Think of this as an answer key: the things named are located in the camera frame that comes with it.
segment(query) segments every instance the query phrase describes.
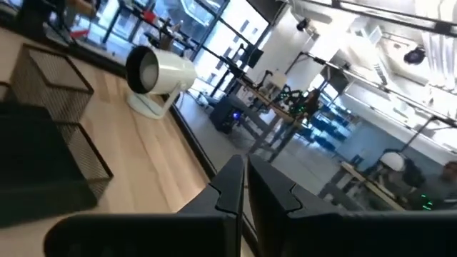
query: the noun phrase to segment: computer tower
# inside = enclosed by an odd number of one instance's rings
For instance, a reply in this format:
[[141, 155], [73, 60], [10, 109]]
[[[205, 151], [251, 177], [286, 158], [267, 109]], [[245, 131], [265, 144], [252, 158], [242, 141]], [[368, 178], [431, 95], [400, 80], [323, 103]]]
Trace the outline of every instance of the computer tower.
[[209, 115], [214, 127], [222, 133], [231, 133], [235, 123], [241, 117], [241, 110], [236, 108], [229, 97], [224, 96]]

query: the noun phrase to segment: table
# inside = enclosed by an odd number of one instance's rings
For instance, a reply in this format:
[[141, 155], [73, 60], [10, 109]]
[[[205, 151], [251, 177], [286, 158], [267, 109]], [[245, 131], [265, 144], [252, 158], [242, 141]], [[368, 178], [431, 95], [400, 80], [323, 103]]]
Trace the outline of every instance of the table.
[[254, 153], [257, 151], [262, 144], [265, 142], [266, 137], [274, 130], [276, 124], [279, 120], [283, 119], [285, 122], [293, 122], [293, 126], [285, 133], [285, 138], [281, 141], [278, 147], [273, 150], [271, 157], [268, 159], [268, 162], [271, 163], [279, 155], [279, 153], [286, 147], [289, 141], [293, 138], [293, 135], [301, 129], [301, 122], [295, 121], [295, 119], [289, 115], [288, 112], [284, 111], [280, 106], [273, 103], [267, 96], [264, 96], [262, 93], [258, 92], [253, 86], [248, 85], [245, 81], [238, 78], [236, 81], [245, 89], [250, 91], [256, 98], [258, 98], [263, 104], [268, 108], [272, 109], [275, 113], [273, 120], [270, 121], [268, 126], [263, 130], [262, 134], [256, 139], [254, 145], [249, 149], [249, 153]]
[[[330, 183], [337, 184], [347, 173], [351, 174], [358, 181], [363, 183], [363, 185], [376, 194], [379, 198], [385, 201], [390, 207], [397, 211], [405, 211], [405, 209], [398, 204], [393, 198], [395, 195], [390, 192], [387, 188], [382, 186], [377, 182], [372, 182], [366, 179], [360, 172], [358, 172], [351, 164], [343, 161], [341, 162], [341, 167], [339, 171], [331, 178]], [[347, 193], [352, 186], [344, 186], [344, 193]], [[318, 197], [325, 198], [327, 195], [326, 190], [319, 192]]]

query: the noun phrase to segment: ceiling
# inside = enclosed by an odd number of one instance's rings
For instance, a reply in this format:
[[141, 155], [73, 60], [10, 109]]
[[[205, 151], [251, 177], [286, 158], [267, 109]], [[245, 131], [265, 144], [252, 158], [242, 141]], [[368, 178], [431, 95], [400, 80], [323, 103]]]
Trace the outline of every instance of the ceiling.
[[[301, 17], [308, 17], [312, 20], [311, 26], [316, 28], [318, 33], [325, 33], [326, 27], [328, 27], [328, 20], [342, 11], [330, 9], [324, 6], [317, 6], [308, 2], [295, 0], [291, 1], [293, 12], [296, 14], [298, 20]], [[356, 2], [357, 4], [365, 4], [367, 6], [380, 7], [382, 9], [389, 9], [398, 11], [403, 14], [415, 14], [416, 2], [419, 1], [433, 1], [433, 0], [348, 0]], [[376, 44], [378, 55], [383, 61], [386, 69], [393, 74], [402, 76], [411, 81], [415, 81], [419, 84], [425, 85], [429, 81], [430, 68], [428, 62], [425, 60], [422, 64], [412, 66], [405, 64], [403, 56], [410, 50], [415, 49], [418, 45], [423, 45], [422, 32], [418, 29], [411, 29], [405, 26], [399, 26], [397, 24], [388, 23], [385, 21], [368, 19], [366, 28], [379, 28], [382, 31], [381, 40]], [[373, 64], [366, 56], [358, 51], [361, 44], [357, 42], [355, 35], [349, 36], [346, 40], [347, 44], [341, 47], [341, 50], [337, 53], [341, 58], [347, 60], [356, 69], [365, 70], [365, 73], [372, 73], [376, 75], [373, 69]]]

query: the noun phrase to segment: person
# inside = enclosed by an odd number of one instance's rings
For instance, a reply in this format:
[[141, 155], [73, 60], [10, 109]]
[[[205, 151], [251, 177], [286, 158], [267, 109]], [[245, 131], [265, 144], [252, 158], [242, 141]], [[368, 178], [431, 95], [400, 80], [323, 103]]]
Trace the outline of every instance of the person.
[[449, 161], [441, 174], [425, 178], [425, 183], [404, 199], [411, 208], [427, 209], [427, 206], [423, 207], [424, 202], [435, 203], [429, 206], [431, 209], [457, 207], [457, 161]]
[[298, 117], [295, 121], [283, 121], [283, 123], [279, 127], [279, 130], [273, 136], [273, 139], [271, 140], [269, 146], [273, 146], [278, 141], [278, 139], [280, 139], [287, 131], [289, 131], [290, 128], [293, 126], [294, 122], [301, 123], [304, 119], [309, 120], [319, 109], [318, 104], [320, 95], [321, 92], [318, 89], [310, 91], [308, 95], [305, 97], [305, 111], [303, 115]]

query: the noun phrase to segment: white desk lamp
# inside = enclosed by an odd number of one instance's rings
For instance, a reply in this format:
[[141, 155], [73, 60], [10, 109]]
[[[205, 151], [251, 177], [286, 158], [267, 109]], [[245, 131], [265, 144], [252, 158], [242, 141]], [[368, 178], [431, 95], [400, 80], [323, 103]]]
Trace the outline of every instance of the white desk lamp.
[[[140, 114], [161, 119], [179, 92], [189, 89], [197, 77], [191, 61], [159, 49], [137, 46], [126, 62], [126, 78], [133, 93], [127, 98], [129, 106]], [[163, 106], [149, 94], [169, 94]]]

